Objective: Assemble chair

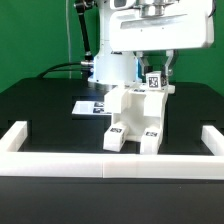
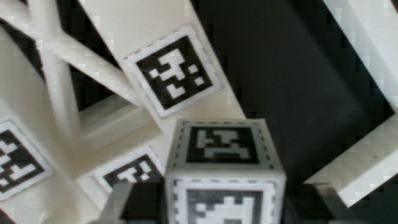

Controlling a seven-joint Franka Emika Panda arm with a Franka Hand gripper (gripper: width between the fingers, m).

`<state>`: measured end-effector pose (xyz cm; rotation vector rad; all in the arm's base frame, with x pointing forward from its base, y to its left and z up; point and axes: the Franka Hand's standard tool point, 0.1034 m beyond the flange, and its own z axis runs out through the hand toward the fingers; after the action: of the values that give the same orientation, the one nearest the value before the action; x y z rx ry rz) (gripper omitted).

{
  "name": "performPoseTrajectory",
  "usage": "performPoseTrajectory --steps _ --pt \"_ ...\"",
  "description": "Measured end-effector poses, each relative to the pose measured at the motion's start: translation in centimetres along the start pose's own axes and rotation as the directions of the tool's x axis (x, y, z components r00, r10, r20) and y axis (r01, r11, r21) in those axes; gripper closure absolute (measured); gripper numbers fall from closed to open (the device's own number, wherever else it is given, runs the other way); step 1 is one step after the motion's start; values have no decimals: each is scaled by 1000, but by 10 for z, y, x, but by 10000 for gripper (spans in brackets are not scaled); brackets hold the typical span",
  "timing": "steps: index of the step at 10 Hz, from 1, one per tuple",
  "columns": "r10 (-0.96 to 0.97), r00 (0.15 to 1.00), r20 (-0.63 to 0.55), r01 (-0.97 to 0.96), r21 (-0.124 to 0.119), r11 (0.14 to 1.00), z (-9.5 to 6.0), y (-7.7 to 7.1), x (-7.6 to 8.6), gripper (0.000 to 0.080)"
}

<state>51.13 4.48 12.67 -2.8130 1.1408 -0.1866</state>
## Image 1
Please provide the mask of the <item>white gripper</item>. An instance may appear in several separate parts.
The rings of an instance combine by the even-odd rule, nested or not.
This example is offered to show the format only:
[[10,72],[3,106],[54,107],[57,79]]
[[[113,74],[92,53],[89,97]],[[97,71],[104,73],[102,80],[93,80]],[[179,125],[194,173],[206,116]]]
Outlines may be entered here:
[[163,76],[171,76],[177,49],[206,48],[214,42],[215,0],[168,0],[160,9],[153,0],[134,0],[128,7],[111,6],[109,37],[113,51],[137,51],[145,76],[150,71],[142,51],[167,50]]

